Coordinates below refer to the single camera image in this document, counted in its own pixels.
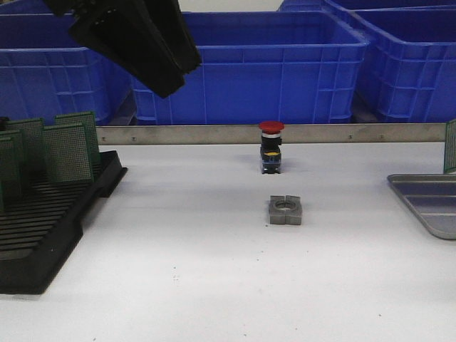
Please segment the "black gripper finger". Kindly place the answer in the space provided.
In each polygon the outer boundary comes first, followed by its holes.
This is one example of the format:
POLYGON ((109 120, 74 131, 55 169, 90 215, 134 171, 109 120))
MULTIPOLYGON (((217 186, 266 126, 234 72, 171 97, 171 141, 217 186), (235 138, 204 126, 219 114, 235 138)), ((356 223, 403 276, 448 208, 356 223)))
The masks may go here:
POLYGON ((140 72, 188 74, 201 64, 178 1, 141 1, 140 72))
POLYGON ((140 72, 141 1, 75 1, 70 36, 110 59, 162 98, 185 84, 184 74, 140 72))

